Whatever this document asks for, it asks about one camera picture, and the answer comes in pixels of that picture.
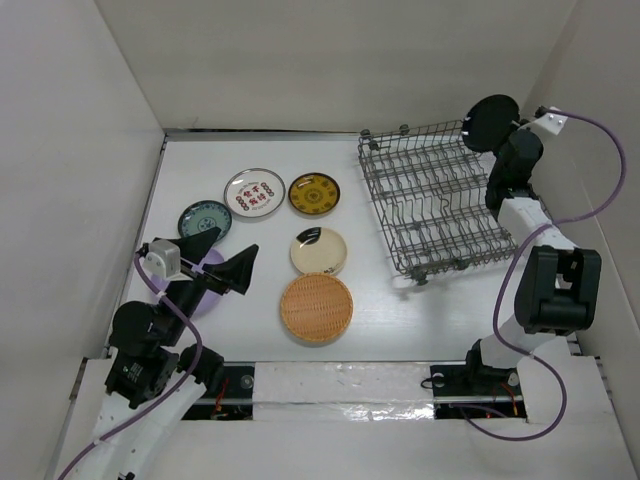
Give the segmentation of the blue green patterned plate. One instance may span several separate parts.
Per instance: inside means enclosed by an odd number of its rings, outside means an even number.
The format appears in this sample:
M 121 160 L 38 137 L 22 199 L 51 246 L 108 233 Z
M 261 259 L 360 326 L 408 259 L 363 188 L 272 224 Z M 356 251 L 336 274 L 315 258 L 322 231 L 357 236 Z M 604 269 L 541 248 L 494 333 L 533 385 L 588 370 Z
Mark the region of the blue green patterned plate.
M 177 230 L 182 238 L 190 237 L 214 228 L 220 230 L 216 242 L 221 242 L 232 227 L 232 215 L 223 204 L 214 200 L 202 200 L 187 207 L 180 215 Z

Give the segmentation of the glossy black plate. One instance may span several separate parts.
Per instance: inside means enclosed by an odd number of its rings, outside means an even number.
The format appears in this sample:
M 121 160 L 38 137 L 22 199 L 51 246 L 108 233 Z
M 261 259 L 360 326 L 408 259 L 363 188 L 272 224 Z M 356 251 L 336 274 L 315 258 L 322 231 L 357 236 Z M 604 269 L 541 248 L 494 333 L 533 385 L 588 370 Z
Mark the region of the glossy black plate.
M 520 109 L 510 96 L 494 94 L 476 103 L 462 121 L 464 145 L 477 153 L 494 152 L 518 126 Z

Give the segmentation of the white plate red characters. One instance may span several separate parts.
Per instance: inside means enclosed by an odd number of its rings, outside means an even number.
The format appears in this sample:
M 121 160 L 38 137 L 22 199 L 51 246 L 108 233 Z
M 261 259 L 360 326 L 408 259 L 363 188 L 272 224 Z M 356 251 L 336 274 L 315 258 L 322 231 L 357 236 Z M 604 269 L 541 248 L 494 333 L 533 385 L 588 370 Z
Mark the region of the white plate red characters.
M 243 218 L 263 218 L 277 211 L 285 200 L 285 184 L 275 172 L 250 168 L 234 175 L 224 189 L 227 208 Z

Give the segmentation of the cream plate black brushstroke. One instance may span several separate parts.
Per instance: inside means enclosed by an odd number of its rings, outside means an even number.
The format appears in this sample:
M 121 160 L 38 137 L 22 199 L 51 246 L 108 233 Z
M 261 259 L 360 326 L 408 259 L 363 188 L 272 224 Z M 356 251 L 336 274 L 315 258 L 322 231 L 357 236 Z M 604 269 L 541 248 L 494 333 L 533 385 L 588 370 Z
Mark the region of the cream plate black brushstroke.
M 301 274 L 335 275 L 344 267 L 347 255 L 344 238 L 326 227 L 311 227 L 300 232 L 290 246 L 292 264 Z

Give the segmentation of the woven bamboo plate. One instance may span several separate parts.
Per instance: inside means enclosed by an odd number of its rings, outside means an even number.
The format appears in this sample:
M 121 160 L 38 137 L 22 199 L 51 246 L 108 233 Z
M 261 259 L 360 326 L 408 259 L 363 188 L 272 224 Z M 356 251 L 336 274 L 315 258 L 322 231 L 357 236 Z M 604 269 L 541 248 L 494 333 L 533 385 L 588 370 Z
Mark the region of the woven bamboo plate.
M 338 278 L 309 273 L 292 281 L 280 300 L 286 329 L 309 343 L 327 343 L 349 327 L 354 311 L 351 293 Z

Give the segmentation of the yellow brown patterned plate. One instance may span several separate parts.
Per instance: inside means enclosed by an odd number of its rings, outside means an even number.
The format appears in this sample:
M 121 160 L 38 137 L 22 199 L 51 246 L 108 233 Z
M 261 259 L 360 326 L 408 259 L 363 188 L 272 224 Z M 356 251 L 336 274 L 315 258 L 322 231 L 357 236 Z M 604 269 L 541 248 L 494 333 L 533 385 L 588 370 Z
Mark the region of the yellow brown patterned plate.
M 333 177 L 310 172 L 293 180 L 288 188 L 287 198 L 297 212 L 321 216 L 336 208 L 341 199 L 341 188 Z

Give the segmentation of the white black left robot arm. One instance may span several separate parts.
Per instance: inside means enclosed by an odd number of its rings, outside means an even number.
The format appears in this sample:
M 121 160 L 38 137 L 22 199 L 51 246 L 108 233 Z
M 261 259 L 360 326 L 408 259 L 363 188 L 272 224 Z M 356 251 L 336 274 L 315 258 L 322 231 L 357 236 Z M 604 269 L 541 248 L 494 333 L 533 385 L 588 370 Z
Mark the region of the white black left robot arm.
M 92 453 L 77 479 L 141 479 L 184 414 L 224 386 L 224 359 L 205 347 L 192 317 L 204 296 L 249 289 L 257 245 L 206 264 L 219 229 L 156 238 L 133 265 L 156 300 L 116 310 L 109 344 L 116 355 L 94 427 Z

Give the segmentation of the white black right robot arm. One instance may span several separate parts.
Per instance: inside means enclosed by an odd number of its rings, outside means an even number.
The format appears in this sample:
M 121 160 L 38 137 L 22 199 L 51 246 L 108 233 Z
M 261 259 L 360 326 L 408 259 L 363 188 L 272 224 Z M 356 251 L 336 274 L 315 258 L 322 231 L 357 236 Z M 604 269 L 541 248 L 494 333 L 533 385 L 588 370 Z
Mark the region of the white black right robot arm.
M 602 259 L 553 224 L 530 185 L 543 154 L 536 134 L 513 125 L 487 131 L 465 126 L 462 139 L 474 152 L 494 154 L 485 203 L 526 258 L 512 316 L 466 355 L 462 383 L 480 394 L 507 381 L 520 359 L 542 344 L 591 327 Z

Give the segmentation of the metal base rail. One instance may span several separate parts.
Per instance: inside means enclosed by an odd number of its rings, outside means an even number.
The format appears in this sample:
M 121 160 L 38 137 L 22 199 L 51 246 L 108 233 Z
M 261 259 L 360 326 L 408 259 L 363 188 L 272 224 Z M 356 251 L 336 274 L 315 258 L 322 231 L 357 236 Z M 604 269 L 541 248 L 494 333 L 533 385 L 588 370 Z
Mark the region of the metal base rail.
M 426 421 L 525 418 L 519 388 L 458 394 L 427 362 L 230 363 L 185 414 L 212 421 Z

